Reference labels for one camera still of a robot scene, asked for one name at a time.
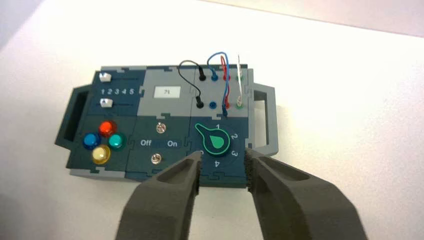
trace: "small display screen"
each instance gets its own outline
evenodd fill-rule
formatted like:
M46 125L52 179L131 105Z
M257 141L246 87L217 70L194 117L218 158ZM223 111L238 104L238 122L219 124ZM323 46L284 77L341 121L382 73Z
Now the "small display screen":
M179 99L181 86L156 86L153 98L155 99Z

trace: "black wire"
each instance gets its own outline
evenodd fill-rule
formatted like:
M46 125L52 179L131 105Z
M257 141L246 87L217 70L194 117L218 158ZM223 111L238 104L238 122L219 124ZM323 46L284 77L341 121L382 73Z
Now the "black wire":
M201 94L200 89L199 89L197 86L195 86L193 83L189 82L189 81L188 81L185 77L183 77L183 75L181 75L180 67L181 67L181 65L182 65L183 63L192 63L192 64L196 64L196 66L197 66L197 67L199 67L199 68L200 68L200 65L199 65L197 62L192 61L192 60L184 60L184 61L180 62L180 63L179 63L179 65L178 65L178 67L177 67L177 69L178 69L178 74L179 74L179 75L182 77L182 79L184 79L184 80L185 80L188 84L190 84L191 86L195 87L195 88L199 91L199 95L197 95L197 97L200 97L200 94Z

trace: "gray wall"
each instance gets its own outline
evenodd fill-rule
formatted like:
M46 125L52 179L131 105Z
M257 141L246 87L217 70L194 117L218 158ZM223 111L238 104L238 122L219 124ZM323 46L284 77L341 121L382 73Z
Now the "gray wall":
M206 0L306 19L424 37L424 0Z
M0 49L43 0L0 0Z

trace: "gray handle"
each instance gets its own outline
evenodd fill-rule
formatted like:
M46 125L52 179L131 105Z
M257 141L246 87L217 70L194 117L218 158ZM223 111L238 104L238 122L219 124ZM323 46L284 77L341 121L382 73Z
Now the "gray handle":
M255 147L254 150L272 156L278 153L278 125L276 91L273 87L253 84L253 100L265 101L266 145Z

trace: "red button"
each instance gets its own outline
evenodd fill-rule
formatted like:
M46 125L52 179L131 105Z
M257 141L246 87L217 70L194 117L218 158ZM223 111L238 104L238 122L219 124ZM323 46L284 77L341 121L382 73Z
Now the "red button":
M117 132L117 128L117 124L114 121L104 121L98 127L98 133L103 137L108 138Z

